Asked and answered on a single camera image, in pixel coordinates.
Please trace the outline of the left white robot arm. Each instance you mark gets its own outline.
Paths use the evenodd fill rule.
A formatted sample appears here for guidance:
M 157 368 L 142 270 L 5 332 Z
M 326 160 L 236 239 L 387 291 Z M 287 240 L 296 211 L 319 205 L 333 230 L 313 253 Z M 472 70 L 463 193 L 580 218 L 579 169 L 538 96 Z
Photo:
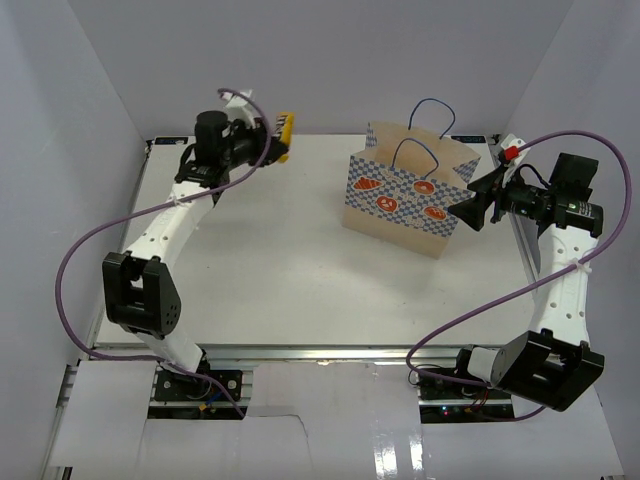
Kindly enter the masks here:
M 212 377 L 201 368 L 203 350 L 178 324 L 182 303 L 173 267 L 200 221 L 220 199 L 219 188 L 229 183 L 231 172 L 243 165 L 268 166 L 283 160 L 293 125 L 293 114 L 282 113 L 269 136 L 259 119 L 246 122 L 222 111 L 200 113 L 195 140 L 180 157 L 168 208 L 124 252 L 110 253 L 103 260 L 108 320 L 180 371 L 176 384 L 188 398 L 205 396 Z

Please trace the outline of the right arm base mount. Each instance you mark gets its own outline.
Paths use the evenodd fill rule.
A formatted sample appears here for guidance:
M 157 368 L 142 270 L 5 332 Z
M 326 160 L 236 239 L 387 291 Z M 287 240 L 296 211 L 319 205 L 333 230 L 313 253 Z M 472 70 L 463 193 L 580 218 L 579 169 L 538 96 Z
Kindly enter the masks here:
M 490 423 L 515 418 L 509 394 L 410 371 L 407 381 L 418 394 L 420 420 L 427 424 Z

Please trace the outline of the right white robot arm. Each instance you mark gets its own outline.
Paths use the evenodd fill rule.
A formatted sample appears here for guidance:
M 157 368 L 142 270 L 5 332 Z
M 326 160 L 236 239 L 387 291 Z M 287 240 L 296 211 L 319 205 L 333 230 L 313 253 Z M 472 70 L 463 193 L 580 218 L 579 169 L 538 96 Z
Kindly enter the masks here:
M 595 250 L 604 214 L 590 203 L 595 159 L 562 153 L 548 182 L 540 187 L 523 179 L 521 165 L 503 161 L 471 182 L 473 197 L 449 207 L 474 230 L 484 225 L 488 208 L 497 222 L 506 213 L 533 220 L 538 227 L 540 274 L 567 274 L 537 287 L 527 331 L 499 349 L 463 348 L 451 374 L 453 390 L 472 399 L 491 387 L 562 412 L 603 373 L 603 355 L 592 351 L 586 328 L 590 268 L 579 261 Z

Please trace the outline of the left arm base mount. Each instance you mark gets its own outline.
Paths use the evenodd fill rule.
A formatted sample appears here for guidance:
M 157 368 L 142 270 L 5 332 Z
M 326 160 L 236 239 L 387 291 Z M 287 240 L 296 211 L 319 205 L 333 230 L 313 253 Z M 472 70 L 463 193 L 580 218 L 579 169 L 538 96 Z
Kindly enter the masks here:
M 208 375 L 219 382 L 234 401 L 241 399 L 241 370 L 212 370 Z M 152 399 L 157 402 L 198 401 L 206 405 L 212 405 L 215 401 L 227 401 L 227 397 L 216 385 L 210 386 L 207 381 L 166 369 L 157 371 Z

